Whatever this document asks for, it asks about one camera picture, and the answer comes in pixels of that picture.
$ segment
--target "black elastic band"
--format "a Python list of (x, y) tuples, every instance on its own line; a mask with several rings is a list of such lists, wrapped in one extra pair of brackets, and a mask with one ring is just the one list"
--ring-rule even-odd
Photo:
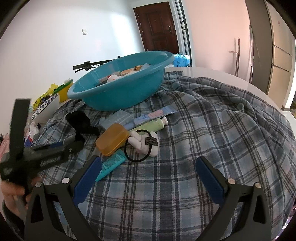
[[(152, 137), (151, 133), (150, 133), (149, 131), (147, 131), (147, 130), (137, 130), (136, 132), (145, 132), (145, 133), (147, 133), (147, 134), (149, 135), (149, 137)], [(134, 159), (130, 158), (130, 157), (127, 155), (127, 153), (126, 153), (126, 146), (127, 146), (127, 144), (128, 144), (128, 140), (126, 140), (126, 143), (125, 143), (125, 145), (124, 145), (124, 154), (125, 154), (126, 158), (127, 158), (129, 161), (132, 161), (132, 162), (141, 162), (141, 161), (146, 160), (146, 159), (149, 157), (149, 155), (150, 155), (150, 153), (151, 153), (151, 150), (152, 150), (152, 144), (150, 144), (150, 145), (149, 145), (149, 151), (148, 151), (147, 155), (146, 155), (145, 157), (143, 157), (142, 159), (140, 159), (140, 160), (134, 160)]]

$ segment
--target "wooden door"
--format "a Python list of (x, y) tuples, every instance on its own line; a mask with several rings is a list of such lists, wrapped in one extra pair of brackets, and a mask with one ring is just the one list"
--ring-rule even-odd
[(146, 51), (179, 52), (178, 40), (169, 2), (134, 8)]

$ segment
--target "plaid cloth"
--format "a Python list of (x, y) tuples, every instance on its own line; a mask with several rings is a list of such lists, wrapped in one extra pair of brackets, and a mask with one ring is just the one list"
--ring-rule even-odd
[[(195, 240), (218, 209), (195, 172), (195, 160), (203, 155), (226, 178), (262, 184), (275, 238), (296, 197), (295, 137), (287, 119), (248, 91), (209, 78), (182, 77), (181, 72), (166, 73), (155, 95), (125, 111), (138, 117), (170, 104), (178, 112), (167, 116), (169, 125), (157, 133), (157, 157), (138, 164), (124, 162), (88, 194), (82, 213), (98, 236), (103, 240)], [(84, 111), (92, 126), (112, 114), (96, 111), (81, 100), (69, 101), (48, 121), (37, 144), (73, 135), (65, 115), (74, 110)], [(71, 177), (92, 156), (96, 137), (84, 137), (81, 152), (43, 171), (45, 184)], [(134, 149), (129, 151), (139, 158)], [(240, 209), (224, 237), (230, 235)]]

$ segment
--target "sleeve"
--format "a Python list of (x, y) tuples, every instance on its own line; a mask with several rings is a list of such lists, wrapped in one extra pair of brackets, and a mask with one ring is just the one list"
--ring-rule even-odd
[(18, 216), (13, 214), (5, 205), (5, 201), (2, 203), (2, 209), (4, 215), (6, 217), (6, 223), (13, 231), (14, 235), (18, 238), (18, 240), (24, 240), (25, 237), (25, 224), (23, 220), (21, 220)]

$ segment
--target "white cap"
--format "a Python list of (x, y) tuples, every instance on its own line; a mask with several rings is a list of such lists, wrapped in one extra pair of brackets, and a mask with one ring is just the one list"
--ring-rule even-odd
[(168, 125), (168, 119), (165, 116), (161, 120), (164, 126)]

